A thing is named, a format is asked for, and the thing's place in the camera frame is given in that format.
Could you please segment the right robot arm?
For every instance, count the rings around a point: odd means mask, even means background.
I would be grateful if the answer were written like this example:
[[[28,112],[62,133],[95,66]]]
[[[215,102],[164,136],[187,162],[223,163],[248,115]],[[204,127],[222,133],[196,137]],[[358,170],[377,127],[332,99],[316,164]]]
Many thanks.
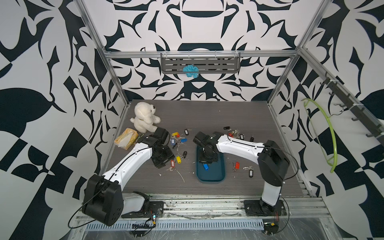
[[[198,132],[193,142],[202,148],[200,161],[204,163],[216,161],[220,154],[231,154],[257,164],[264,180],[260,205],[270,208],[276,206],[291,165],[285,151],[281,150],[276,142],[248,142],[219,132],[210,136]]]

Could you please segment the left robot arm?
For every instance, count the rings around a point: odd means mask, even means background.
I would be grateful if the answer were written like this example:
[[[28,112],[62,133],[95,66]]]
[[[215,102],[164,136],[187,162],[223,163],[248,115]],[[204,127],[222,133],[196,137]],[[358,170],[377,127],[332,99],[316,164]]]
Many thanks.
[[[149,196],[133,192],[123,197],[123,190],[135,172],[148,160],[157,168],[166,166],[175,155],[168,146],[170,134],[163,128],[142,137],[133,149],[103,175],[93,175],[87,183],[81,212],[107,226],[112,226],[122,215],[147,214]]]

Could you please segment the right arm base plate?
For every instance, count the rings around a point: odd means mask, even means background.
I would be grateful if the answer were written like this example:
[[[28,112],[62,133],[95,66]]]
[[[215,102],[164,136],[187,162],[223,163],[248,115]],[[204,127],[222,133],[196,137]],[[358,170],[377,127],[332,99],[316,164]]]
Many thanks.
[[[269,206],[260,200],[244,200],[244,209],[248,217],[260,216],[260,217],[275,217],[287,216],[287,210],[284,201],[278,200],[274,207]]]

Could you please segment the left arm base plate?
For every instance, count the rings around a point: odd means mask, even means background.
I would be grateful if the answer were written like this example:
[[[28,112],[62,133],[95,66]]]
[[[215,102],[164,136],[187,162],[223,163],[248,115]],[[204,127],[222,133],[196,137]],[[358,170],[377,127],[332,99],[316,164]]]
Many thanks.
[[[161,217],[164,210],[164,202],[162,201],[145,201],[142,208],[137,212],[129,212],[121,215],[123,219],[132,218],[150,218],[153,214]]]

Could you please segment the teal storage box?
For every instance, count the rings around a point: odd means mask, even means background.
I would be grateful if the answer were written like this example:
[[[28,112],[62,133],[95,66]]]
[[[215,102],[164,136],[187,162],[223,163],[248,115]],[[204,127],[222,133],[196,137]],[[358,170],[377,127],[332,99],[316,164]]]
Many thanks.
[[[219,160],[212,164],[207,164],[209,169],[206,171],[202,163],[196,160],[196,176],[202,183],[216,184],[222,182],[226,177],[226,166],[224,154],[220,153]]]

